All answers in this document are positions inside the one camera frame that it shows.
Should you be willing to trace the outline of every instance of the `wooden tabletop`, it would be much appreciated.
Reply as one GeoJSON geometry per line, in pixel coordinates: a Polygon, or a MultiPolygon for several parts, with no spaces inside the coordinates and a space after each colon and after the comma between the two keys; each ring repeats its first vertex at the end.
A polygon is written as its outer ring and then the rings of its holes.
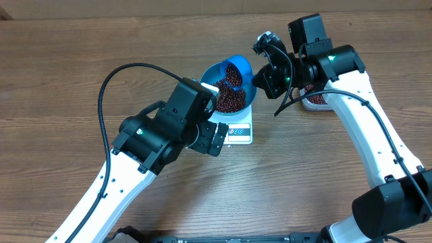
{"type": "MultiPolygon", "coordinates": [[[[105,160],[97,94],[111,70],[141,61],[200,79],[241,54],[257,72],[267,60],[250,50],[256,37],[274,31],[292,51],[287,24],[305,15],[0,22],[0,242],[44,242],[91,185],[105,160]]],[[[322,16],[333,45],[360,54],[398,134],[431,169],[432,11],[322,16]]],[[[175,85],[145,68],[115,76],[104,96],[109,141],[125,117],[167,100],[175,85]]],[[[286,234],[319,231],[351,214],[369,186],[342,123],[300,103],[274,118],[280,102],[260,90],[252,145],[226,147],[218,157],[183,151],[113,231],[286,234]]],[[[430,242],[432,223],[394,235],[430,242]]]]}

